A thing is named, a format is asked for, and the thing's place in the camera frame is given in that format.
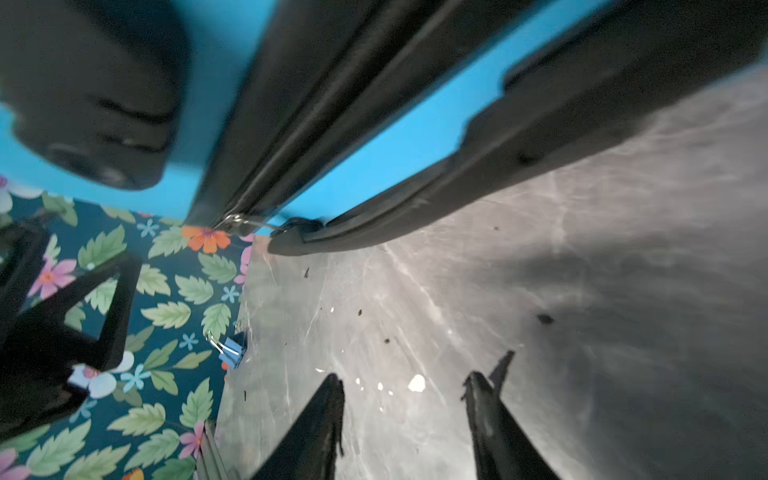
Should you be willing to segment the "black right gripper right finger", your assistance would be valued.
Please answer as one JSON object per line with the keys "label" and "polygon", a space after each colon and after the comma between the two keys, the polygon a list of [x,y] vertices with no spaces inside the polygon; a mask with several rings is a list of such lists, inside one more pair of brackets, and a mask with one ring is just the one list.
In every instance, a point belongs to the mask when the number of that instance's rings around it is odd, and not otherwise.
{"label": "black right gripper right finger", "polygon": [[477,479],[559,479],[485,376],[471,372],[464,387]]}

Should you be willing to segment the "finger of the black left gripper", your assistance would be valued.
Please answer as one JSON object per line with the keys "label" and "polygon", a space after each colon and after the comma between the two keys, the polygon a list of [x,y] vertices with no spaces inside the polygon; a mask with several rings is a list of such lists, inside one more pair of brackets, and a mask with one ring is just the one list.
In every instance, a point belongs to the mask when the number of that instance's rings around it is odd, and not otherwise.
{"label": "finger of the black left gripper", "polygon": [[117,367],[129,333],[142,261],[123,252],[24,311],[17,356],[55,368]]}
{"label": "finger of the black left gripper", "polygon": [[49,218],[27,218],[1,228],[1,335],[7,336],[45,261]]}

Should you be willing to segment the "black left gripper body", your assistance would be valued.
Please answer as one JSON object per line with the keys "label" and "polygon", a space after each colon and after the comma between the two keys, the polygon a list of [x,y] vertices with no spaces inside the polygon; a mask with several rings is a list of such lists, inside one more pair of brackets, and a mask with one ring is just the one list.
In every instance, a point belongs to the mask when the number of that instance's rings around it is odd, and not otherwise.
{"label": "black left gripper body", "polygon": [[48,335],[1,340],[1,439],[11,440],[77,411],[88,398],[69,382],[73,367],[87,358],[83,335]]}

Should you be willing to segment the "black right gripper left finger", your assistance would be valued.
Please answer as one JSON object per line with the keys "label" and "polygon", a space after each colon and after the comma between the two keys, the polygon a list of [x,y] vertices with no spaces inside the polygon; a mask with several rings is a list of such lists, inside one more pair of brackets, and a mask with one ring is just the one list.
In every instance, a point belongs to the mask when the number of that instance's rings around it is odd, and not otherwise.
{"label": "black right gripper left finger", "polygon": [[334,479],[344,406],[343,382],[331,373],[252,479]]}

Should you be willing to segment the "blue hard-shell suitcase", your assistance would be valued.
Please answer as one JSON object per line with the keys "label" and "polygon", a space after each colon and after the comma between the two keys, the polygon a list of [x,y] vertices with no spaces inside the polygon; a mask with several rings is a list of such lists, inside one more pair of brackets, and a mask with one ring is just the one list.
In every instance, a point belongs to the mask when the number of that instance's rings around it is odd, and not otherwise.
{"label": "blue hard-shell suitcase", "polygon": [[766,53],[763,1],[5,1],[1,170],[349,251],[615,147]]}

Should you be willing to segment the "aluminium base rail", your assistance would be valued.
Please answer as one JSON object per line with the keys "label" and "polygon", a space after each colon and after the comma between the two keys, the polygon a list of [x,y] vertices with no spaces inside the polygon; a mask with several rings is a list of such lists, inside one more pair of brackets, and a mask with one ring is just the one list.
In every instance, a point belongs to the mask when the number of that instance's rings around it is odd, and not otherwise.
{"label": "aluminium base rail", "polygon": [[193,478],[196,480],[240,480],[241,476],[234,467],[227,467],[223,461],[215,442],[215,424],[206,421],[203,427],[203,435],[199,457],[196,460],[196,471]]}

